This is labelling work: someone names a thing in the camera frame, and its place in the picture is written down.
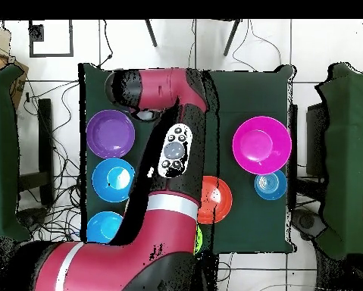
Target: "white tile floor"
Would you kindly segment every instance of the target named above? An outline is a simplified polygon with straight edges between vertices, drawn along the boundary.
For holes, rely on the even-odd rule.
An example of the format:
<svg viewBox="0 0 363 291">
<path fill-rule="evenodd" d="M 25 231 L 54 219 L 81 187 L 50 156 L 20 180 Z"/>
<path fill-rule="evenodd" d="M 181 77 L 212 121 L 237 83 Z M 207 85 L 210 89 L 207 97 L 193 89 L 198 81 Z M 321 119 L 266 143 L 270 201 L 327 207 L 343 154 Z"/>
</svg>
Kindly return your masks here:
<svg viewBox="0 0 363 291">
<path fill-rule="evenodd" d="M 69 51 L 67 20 L 33 22 L 37 23 L 45 26 L 45 40 L 34 45 L 35 53 Z M 233 52 L 244 40 L 247 19 L 239 25 L 228 56 L 223 56 L 232 25 L 233 23 L 223 21 L 198 19 L 198 69 L 251 70 L 233 59 Z M 110 54 L 105 38 L 105 22 L 74 20 L 74 56 L 68 58 L 30 58 L 28 22 L 5 21 L 5 27 L 11 31 L 11 55 L 30 68 L 28 77 L 36 95 L 64 85 L 43 96 L 52 100 L 54 127 L 64 123 L 68 113 L 61 102 L 61 95 L 72 85 L 68 82 L 77 79 L 77 64 L 89 62 L 97 65 Z M 102 67 L 106 70 L 121 67 L 195 67 L 195 49 L 192 48 L 191 51 L 194 42 L 192 20 L 152 20 L 152 27 L 157 48 L 152 45 L 144 20 L 107 20 L 108 41 L 114 54 Z M 269 40 L 279 48 L 282 64 L 291 63 L 297 68 L 293 101 L 299 106 L 299 164 L 306 164 L 305 111 L 309 105 L 321 102 L 314 86 L 326 79 L 328 66 L 335 62 L 348 61 L 355 69 L 363 70 L 363 20 L 252 20 L 252 27 L 255 35 Z M 251 26 L 246 41 L 237 50 L 235 57 L 259 71 L 274 70 L 279 65 L 276 49 L 256 38 L 251 32 Z M 25 86 L 25 92 L 32 95 L 29 83 Z M 64 101 L 71 111 L 72 120 L 56 132 L 56 138 L 65 146 L 76 165 L 80 162 L 78 95 L 78 87 L 66 93 Z M 38 125 L 36 117 L 29 115 L 22 104 L 23 101 L 18 110 L 20 172 L 25 174 L 38 170 Z M 31 110 L 30 103 L 27 103 L 27 108 Z M 68 165 L 68 171 L 78 173 L 71 165 Z M 303 167 L 299 167 L 299 175 L 305 175 Z M 72 183 L 72 179 L 69 181 L 64 178 L 64 186 Z M 36 206 L 28 192 L 22 195 L 21 207 Z M 67 198 L 59 202 L 59 205 L 66 204 L 70 204 Z M 317 210 L 317 206 L 309 205 L 309 208 Z M 76 221 L 76 225 L 80 225 L 80 220 Z M 297 246 L 297 252 L 288 256 L 234 255 L 231 262 L 233 270 L 230 277 L 218 283 L 219 291 L 312 291 L 316 275 L 314 249 L 294 229 L 290 235 Z M 221 261 L 229 263 L 230 255 L 221 255 Z M 228 274 L 227 266 L 221 264 L 219 280 Z"/>
</svg>

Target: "orange plate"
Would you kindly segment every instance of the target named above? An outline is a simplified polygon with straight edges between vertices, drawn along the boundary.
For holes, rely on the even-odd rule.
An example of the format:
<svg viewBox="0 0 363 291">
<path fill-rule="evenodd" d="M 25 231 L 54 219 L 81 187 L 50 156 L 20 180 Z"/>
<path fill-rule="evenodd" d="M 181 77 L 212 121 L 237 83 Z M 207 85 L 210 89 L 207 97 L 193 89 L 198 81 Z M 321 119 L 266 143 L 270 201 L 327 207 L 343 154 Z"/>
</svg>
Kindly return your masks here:
<svg viewBox="0 0 363 291">
<path fill-rule="evenodd" d="M 202 178 L 202 206 L 197 215 L 200 224 L 212 224 L 223 220 L 230 212 L 233 196 L 228 185 L 216 177 L 204 176 Z"/>
</svg>

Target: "blue bowl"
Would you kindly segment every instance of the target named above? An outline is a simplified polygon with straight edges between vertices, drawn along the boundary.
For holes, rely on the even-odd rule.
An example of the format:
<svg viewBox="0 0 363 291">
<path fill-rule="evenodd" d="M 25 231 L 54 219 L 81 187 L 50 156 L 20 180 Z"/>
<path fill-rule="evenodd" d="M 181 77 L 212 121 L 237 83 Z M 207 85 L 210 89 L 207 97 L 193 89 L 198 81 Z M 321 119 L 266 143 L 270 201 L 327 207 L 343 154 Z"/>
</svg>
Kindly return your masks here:
<svg viewBox="0 0 363 291">
<path fill-rule="evenodd" d="M 101 161 L 92 174 L 92 186 L 100 199 L 122 202 L 129 198 L 135 175 L 133 167 L 120 158 Z"/>
<path fill-rule="evenodd" d="M 273 201 L 279 199 L 286 192 L 286 177 L 281 171 L 271 174 L 257 175 L 255 178 L 255 191 L 263 199 Z"/>
<path fill-rule="evenodd" d="M 117 235 L 122 220 L 123 217 L 118 213 L 99 212 L 87 224 L 87 241 L 109 243 Z"/>
</svg>

